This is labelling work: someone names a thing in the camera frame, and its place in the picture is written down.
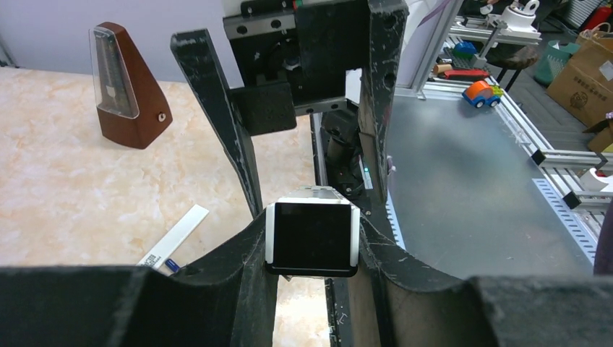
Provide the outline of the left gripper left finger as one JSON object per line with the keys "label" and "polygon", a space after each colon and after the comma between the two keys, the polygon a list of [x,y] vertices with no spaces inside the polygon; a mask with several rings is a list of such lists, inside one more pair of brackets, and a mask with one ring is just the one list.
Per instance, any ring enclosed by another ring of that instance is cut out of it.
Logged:
{"label": "left gripper left finger", "polygon": [[265,214],[164,275],[145,266],[4,267],[3,346],[271,346],[278,279]]}

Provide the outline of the blue battery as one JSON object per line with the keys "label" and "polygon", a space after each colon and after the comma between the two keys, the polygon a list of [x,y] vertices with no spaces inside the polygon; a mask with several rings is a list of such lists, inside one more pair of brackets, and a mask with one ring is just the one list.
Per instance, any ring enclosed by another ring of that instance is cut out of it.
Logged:
{"label": "blue battery", "polygon": [[164,261],[164,265],[172,272],[177,273],[180,270],[180,266],[172,259],[168,258]]}

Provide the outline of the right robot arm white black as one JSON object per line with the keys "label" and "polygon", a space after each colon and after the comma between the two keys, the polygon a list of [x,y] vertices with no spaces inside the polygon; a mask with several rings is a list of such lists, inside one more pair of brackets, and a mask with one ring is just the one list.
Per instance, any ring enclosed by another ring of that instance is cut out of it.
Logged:
{"label": "right robot arm white black", "polygon": [[385,138],[409,9],[404,1],[240,1],[223,28],[243,86],[228,86],[206,29],[170,47],[242,185],[263,210],[252,139],[310,115],[318,184],[369,209],[387,199]]}

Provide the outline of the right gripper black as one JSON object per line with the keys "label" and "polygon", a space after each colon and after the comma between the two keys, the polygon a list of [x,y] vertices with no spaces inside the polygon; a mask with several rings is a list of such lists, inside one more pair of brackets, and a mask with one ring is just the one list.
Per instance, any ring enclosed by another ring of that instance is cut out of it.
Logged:
{"label": "right gripper black", "polygon": [[223,28],[244,83],[231,93],[239,111],[208,30],[174,33],[170,48],[238,175],[252,216],[263,203],[250,135],[293,129],[297,116],[343,107],[346,74],[362,67],[359,136],[371,198],[385,203],[385,139],[406,3],[240,1],[233,10]]}

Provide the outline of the white remote battery cover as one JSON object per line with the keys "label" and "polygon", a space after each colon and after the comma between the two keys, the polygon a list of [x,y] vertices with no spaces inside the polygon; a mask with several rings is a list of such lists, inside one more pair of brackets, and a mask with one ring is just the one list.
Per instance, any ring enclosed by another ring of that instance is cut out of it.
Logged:
{"label": "white remote battery cover", "polygon": [[175,274],[164,265],[164,261],[168,258],[172,259],[175,251],[206,219],[209,213],[210,211],[207,208],[198,204],[193,205],[137,262],[136,266],[150,267],[166,275]]}

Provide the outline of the orange toy car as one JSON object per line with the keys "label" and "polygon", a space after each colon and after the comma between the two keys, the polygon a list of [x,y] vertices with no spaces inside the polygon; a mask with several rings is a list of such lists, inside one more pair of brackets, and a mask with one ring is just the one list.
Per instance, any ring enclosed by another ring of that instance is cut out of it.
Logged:
{"label": "orange toy car", "polygon": [[496,107],[501,103],[504,90],[497,85],[490,85],[484,80],[474,82],[463,92],[463,98],[474,108]]}

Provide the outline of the cardboard box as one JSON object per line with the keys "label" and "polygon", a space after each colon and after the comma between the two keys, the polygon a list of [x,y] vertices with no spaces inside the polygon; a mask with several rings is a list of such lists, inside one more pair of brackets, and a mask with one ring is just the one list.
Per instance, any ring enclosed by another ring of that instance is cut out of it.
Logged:
{"label": "cardboard box", "polygon": [[547,94],[587,127],[603,121],[612,111],[612,34],[585,41]]}

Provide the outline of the brown wooden metronome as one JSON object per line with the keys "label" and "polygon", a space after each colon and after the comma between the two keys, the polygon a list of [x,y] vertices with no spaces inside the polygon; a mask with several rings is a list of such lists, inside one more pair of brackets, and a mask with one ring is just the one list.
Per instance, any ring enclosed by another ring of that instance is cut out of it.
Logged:
{"label": "brown wooden metronome", "polygon": [[160,85],[119,24],[103,22],[90,30],[90,57],[102,135],[144,150],[173,121]]}

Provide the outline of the green plastic basket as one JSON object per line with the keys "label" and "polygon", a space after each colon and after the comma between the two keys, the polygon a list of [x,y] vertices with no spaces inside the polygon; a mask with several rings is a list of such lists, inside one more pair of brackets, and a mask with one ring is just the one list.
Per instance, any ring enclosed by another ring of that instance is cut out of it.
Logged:
{"label": "green plastic basket", "polygon": [[577,43],[551,40],[536,64],[533,78],[543,86],[549,86],[564,69],[566,63],[579,50]]}

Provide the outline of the white black remote control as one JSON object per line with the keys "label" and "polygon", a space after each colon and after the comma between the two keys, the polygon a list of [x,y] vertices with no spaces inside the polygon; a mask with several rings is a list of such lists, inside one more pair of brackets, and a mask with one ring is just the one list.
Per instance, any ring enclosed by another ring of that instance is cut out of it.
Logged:
{"label": "white black remote control", "polygon": [[336,189],[307,186],[265,209],[265,268],[273,275],[350,278],[359,266],[361,211]]}

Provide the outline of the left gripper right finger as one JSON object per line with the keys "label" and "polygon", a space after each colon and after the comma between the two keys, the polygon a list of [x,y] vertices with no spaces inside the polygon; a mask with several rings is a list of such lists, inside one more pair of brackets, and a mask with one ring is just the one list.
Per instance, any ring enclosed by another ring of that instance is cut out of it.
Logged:
{"label": "left gripper right finger", "polygon": [[609,276],[476,276],[415,259],[361,220],[355,346],[610,346]]}

